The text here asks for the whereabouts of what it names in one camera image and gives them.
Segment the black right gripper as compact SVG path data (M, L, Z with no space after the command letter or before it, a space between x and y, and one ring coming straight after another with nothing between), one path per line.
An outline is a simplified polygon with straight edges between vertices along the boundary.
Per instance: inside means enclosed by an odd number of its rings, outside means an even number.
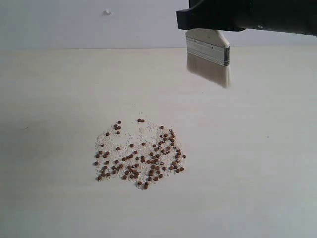
M240 32L257 29L317 35L315 0L190 0L176 11L180 30L208 29Z

